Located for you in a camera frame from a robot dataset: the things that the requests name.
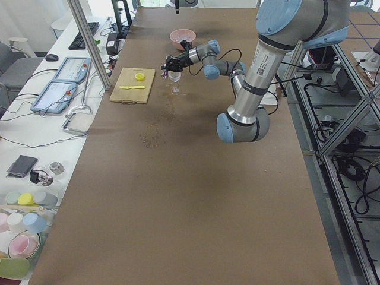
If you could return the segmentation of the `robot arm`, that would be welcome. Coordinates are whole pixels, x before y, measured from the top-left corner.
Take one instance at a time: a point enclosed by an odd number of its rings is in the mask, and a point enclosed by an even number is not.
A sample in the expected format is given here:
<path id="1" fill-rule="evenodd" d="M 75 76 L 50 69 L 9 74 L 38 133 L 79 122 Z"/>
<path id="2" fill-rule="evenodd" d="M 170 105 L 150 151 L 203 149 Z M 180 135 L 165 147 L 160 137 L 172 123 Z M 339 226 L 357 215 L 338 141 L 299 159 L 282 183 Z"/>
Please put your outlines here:
<path id="1" fill-rule="evenodd" d="M 350 1 L 264 1 L 256 18 L 258 44 L 247 71 L 239 61 L 218 59 L 218 41 L 193 47 L 183 42 L 184 53 L 167 56 L 164 74 L 181 72 L 202 63 L 204 75 L 215 80 L 229 77 L 235 102 L 217 117 L 217 134 L 226 143 L 253 142 L 269 130 L 269 115 L 260 105 L 286 53 L 299 42 L 324 48 L 342 42 L 349 29 Z"/>

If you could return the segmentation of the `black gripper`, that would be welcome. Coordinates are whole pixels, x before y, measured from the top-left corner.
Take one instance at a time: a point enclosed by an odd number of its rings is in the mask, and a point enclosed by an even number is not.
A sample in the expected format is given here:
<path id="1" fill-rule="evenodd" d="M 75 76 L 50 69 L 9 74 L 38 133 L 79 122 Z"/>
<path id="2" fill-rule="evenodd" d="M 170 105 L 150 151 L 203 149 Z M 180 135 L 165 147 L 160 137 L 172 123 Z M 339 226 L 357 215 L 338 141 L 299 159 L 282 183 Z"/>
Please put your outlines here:
<path id="1" fill-rule="evenodd" d="M 161 70 L 163 71 L 183 71 L 184 68 L 187 68 L 192 65 L 192 61 L 190 59 L 191 48 L 186 49 L 179 56 L 166 56 L 166 62 L 161 66 Z"/>

